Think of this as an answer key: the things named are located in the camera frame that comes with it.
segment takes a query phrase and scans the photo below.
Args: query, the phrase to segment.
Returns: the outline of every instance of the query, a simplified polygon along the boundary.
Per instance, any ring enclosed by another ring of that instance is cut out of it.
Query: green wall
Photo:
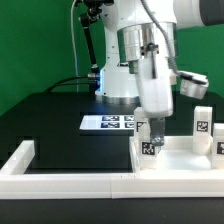
[[[29,94],[42,92],[56,81],[75,75],[71,4],[72,0],[0,0],[0,114]],[[87,74],[90,67],[77,22],[78,14],[84,11],[85,7],[79,7],[74,16],[81,75]],[[91,27],[100,66],[105,61],[102,27],[102,23]],[[179,31],[178,37],[179,68],[207,74],[210,91],[224,96],[224,26]]]

